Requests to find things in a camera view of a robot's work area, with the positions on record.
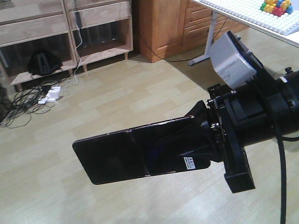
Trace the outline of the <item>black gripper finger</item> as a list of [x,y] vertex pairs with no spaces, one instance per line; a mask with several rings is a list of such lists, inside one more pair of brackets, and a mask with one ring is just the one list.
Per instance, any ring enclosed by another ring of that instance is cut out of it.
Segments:
[[221,162],[220,150],[212,139],[200,132],[174,133],[156,142],[156,157],[159,159],[194,157]]
[[204,101],[198,101],[196,105],[186,114],[188,116],[192,115],[193,119],[190,124],[182,129],[182,131],[187,133],[209,133],[209,112],[210,111],[207,109]]

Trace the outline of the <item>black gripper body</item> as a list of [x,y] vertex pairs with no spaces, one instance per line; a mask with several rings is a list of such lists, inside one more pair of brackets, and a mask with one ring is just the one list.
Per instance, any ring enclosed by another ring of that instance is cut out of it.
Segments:
[[208,93],[212,100],[208,105],[221,130],[225,180],[232,193],[254,189],[244,148],[276,136],[265,105],[247,85],[232,90],[217,84]]

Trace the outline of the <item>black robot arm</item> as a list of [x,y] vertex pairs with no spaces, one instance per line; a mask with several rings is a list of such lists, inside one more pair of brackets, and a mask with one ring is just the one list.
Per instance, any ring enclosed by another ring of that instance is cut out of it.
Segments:
[[187,114],[188,124],[155,144],[157,158],[171,159],[171,169],[205,169],[223,162],[225,180],[233,193],[255,188],[245,147],[299,129],[299,74],[274,79],[263,71],[232,89],[214,85],[210,99],[199,101]]

